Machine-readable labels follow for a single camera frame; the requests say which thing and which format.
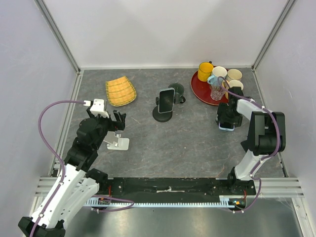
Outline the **light blue case phone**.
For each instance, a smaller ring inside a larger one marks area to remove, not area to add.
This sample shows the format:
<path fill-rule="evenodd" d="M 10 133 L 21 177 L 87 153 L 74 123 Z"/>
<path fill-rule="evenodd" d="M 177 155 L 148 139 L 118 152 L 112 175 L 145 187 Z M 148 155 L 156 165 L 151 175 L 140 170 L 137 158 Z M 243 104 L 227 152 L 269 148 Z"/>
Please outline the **light blue case phone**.
<path fill-rule="evenodd" d="M 235 125 L 230 123 L 219 123 L 218 127 L 220 130 L 224 131 L 234 131 Z"/>

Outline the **red round tray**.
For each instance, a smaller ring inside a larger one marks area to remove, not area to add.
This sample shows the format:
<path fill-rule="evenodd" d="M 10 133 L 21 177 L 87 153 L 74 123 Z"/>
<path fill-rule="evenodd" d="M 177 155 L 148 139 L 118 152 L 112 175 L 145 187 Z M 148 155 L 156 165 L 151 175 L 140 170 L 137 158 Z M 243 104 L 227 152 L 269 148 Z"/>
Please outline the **red round tray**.
<path fill-rule="evenodd" d="M 213 100 L 210 97 L 211 86 L 207 82 L 202 82 L 198 79 L 198 71 L 191 78 L 191 89 L 200 101 L 211 106 L 218 106 L 220 103 L 228 103 L 229 101 L 225 95 L 219 101 Z"/>

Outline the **black round phone stand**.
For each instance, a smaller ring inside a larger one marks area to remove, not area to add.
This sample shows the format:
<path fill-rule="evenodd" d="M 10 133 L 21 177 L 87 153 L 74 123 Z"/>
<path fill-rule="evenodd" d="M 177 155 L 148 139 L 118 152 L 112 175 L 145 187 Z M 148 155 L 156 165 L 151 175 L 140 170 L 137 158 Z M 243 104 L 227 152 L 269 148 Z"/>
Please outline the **black round phone stand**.
<path fill-rule="evenodd" d="M 171 100 L 172 102 L 172 105 L 174 105 L 174 101 L 175 101 L 175 98 L 173 98 Z M 171 108 L 171 111 L 170 112 L 164 112 L 164 113 L 160 113 L 158 111 L 158 108 L 159 108 L 159 97 L 156 97 L 156 106 L 154 107 L 153 111 L 152 111 L 152 116 L 153 118 L 158 121 L 158 122 L 167 122 L 169 121 L 171 118 L 172 118 L 172 115 L 173 115 L 173 106 Z"/>

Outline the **clear case phone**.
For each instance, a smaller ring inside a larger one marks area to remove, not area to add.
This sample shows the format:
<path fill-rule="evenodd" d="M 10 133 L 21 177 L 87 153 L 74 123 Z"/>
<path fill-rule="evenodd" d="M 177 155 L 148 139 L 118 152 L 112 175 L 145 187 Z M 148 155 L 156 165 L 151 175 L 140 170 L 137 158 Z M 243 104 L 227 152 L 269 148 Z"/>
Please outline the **clear case phone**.
<path fill-rule="evenodd" d="M 159 92 L 158 112 L 169 113 L 173 110 L 175 90 L 173 87 L 162 89 Z"/>

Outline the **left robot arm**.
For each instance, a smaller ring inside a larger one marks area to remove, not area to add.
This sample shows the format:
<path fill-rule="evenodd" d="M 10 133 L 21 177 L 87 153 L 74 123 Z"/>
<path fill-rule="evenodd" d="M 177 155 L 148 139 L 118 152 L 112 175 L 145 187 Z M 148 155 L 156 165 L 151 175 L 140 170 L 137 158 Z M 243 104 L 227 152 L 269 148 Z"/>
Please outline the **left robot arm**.
<path fill-rule="evenodd" d="M 62 171 L 40 207 L 22 217 L 18 227 L 27 237 L 63 237 L 70 222 L 94 194 L 108 190 L 107 174 L 91 169 L 109 132 L 125 129 L 126 114 L 114 110 L 116 120 L 94 115 L 82 120 L 64 160 Z"/>

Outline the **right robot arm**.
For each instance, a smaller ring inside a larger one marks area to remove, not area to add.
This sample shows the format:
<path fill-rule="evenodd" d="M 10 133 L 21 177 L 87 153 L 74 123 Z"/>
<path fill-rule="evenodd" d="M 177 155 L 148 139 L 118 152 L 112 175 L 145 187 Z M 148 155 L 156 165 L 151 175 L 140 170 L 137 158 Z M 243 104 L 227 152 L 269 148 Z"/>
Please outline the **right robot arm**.
<path fill-rule="evenodd" d="M 242 119 L 249 120 L 247 139 L 240 144 L 245 151 L 242 161 L 232 168 L 226 182 L 227 191 L 238 194 L 244 188 L 243 180 L 250 180 L 259 168 L 286 146 L 285 114 L 273 112 L 252 98 L 244 97 L 240 87 L 226 90 L 228 103 L 220 103 L 216 123 L 220 130 L 234 131 Z"/>

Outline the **white phone stand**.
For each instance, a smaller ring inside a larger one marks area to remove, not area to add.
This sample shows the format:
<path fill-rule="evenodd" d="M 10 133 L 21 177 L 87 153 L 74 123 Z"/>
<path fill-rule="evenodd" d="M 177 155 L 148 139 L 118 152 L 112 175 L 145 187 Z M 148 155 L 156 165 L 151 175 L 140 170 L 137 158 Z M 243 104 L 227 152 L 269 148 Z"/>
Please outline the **white phone stand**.
<path fill-rule="evenodd" d="M 122 138 L 121 134 L 113 131 L 108 131 L 103 141 L 107 143 L 108 150 L 127 151 L 129 148 L 129 138 Z"/>

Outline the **clear drinking glass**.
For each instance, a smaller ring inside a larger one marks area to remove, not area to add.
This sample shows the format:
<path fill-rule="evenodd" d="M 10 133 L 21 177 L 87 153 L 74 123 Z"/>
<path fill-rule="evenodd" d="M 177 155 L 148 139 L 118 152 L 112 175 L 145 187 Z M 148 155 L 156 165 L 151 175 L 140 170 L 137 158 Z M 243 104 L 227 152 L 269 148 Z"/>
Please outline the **clear drinking glass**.
<path fill-rule="evenodd" d="M 222 97 L 225 94 L 225 90 L 222 88 L 222 86 L 219 83 L 210 85 L 211 93 L 210 97 L 214 101 L 220 101 Z"/>

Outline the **yellow woven basket tray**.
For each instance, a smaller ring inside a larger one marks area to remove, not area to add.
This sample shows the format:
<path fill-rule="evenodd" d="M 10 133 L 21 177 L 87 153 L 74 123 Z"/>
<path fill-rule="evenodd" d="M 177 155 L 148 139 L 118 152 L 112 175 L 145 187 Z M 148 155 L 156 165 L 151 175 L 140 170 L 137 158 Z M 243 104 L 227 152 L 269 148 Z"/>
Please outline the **yellow woven basket tray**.
<path fill-rule="evenodd" d="M 135 87 L 126 76 L 107 81 L 105 87 L 108 102 L 114 107 L 125 106 L 137 97 Z"/>

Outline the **pale yellow mug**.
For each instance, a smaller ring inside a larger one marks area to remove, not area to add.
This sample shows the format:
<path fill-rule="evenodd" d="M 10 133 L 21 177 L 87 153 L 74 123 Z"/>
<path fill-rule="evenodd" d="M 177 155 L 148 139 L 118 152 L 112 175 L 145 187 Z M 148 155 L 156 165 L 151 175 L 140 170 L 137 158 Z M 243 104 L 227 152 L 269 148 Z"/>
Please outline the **pale yellow mug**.
<path fill-rule="evenodd" d="M 243 83 L 240 82 L 239 80 L 231 80 L 228 82 L 228 85 L 223 81 L 222 86 L 225 87 L 226 89 L 229 89 L 229 86 L 230 87 L 240 87 L 241 90 L 243 90 L 243 88 L 244 88 Z"/>

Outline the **cream mug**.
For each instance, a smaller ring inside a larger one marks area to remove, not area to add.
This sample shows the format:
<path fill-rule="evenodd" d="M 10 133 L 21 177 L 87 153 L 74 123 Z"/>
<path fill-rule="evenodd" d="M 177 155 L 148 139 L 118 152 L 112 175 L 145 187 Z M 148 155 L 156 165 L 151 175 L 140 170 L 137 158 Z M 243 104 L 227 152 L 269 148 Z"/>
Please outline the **cream mug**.
<path fill-rule="evenodd" d="M 243 77 L 243 74 L 238 69 L 229 69 L 227 71 L 226 80 L 232 81 L 232 80 L 241 80 Z"/>

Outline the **white light blue mug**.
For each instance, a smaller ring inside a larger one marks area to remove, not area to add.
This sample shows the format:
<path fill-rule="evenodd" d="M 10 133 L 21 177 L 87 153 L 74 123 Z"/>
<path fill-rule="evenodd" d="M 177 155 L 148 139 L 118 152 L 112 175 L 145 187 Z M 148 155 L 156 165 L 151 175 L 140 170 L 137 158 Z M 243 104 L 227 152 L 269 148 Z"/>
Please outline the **white light blue mug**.
<path fill-rule="evenodd" d="M 210 85 L 215 84 L 219 77 L 225 78 L 227 75 L 227 70 L 224 67 L 216 66 L 211 72 L 211 76 L 207 79 L 207 83 Z"/>

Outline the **dark green mug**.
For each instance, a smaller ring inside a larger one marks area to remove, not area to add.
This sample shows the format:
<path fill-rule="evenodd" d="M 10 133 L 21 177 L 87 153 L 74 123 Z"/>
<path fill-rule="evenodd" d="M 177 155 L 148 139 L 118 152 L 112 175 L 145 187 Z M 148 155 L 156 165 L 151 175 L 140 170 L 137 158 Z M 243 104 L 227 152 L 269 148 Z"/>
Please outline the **dark green mug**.
<path fill-rule="evenodd" d="M 172 83 L 168 86 L 169 88 L 174 88 L 174 104 L 183 104 L 186 102 L 184 97 L 184 87 L 180 83 Z"/>

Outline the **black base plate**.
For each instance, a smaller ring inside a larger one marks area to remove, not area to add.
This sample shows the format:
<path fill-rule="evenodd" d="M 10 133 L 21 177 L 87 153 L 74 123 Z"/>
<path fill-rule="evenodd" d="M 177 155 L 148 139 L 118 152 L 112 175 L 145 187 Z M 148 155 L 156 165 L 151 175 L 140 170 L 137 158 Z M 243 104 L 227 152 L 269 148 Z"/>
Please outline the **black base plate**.
<path fill-rule="evenodd" d="M 254 181 L 216 178 L 123 178 L 108 179 L 99 195 L 128 199 L 135 203 L 219 202 L 219 196 L 254 196 Z"/>

